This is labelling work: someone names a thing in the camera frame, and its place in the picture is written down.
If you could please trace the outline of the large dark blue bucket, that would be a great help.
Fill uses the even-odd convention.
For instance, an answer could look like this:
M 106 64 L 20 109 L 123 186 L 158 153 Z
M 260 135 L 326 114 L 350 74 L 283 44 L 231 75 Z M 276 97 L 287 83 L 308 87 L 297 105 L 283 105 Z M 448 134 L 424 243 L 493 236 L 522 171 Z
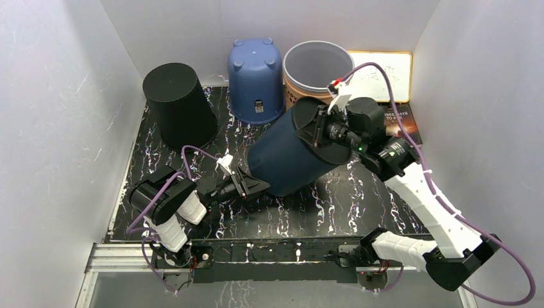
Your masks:
M 292 194 L 351 158 L 352 151 L 345 146 L 313 148 L 296 135 L 299 127 L 317 116 L 321 105 L 325 103 L 313 97 L 299 99 L 250 148 L 250 174 L 270 185 L 268 194 Z

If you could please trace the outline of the light blue plastic bucket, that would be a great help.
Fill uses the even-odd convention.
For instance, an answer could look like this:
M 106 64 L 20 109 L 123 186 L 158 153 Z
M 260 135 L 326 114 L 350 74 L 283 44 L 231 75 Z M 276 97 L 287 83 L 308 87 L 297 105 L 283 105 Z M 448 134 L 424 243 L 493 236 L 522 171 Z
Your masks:
M 227 59 L 230 111 L 266 124 L 285 110 L 282 57 L 271 38 L 235 40 Z

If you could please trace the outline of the black ribbed plastic bucket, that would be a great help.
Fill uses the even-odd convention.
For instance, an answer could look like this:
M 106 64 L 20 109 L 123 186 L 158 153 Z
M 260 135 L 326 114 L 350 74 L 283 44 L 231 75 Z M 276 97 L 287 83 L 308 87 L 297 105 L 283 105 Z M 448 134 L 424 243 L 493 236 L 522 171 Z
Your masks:
M 162 141 L 172 150 L 201 148 L 216 136 L 217 117 L 191 66 L 160 65 L 144 77 L 142 89 Z

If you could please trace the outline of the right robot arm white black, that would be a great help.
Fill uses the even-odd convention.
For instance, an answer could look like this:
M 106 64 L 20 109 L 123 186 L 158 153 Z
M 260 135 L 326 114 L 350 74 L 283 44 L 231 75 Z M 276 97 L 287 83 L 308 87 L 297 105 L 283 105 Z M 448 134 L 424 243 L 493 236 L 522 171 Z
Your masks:
M 384 109 L 370 98 L 349 101 L 345 112 L 304 97 L 293 107 L 296 136 L 311 150 L 334 145 L 356 151 L 363 166 L 392 189 L 431 233 L 431 240 L 376 228 L 338 257 L 354 264 L 393 260 L 425 271 L 443 289 L 455 291 L 499 249 L 496 238 L 465 225 L 438 190 L 430 190 L 418 147 L 386 132 Z

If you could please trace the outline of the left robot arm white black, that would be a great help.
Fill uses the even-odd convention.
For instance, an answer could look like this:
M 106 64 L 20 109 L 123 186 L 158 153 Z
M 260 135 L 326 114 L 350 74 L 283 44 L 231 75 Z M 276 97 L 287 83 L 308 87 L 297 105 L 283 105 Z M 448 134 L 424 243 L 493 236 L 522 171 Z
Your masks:
M 129 194 L 138 220 L 149 226 L 151 249 L 169 265 L 187 267 L 192 260 L 189 237 L 180 220 L 196 226 L 214 207 L 228 200 L 252 200 L 270 184 L 245 173 L 240 167 L 222 180 L 184 178 L 182 172 L 164 166 L 137 182 Z

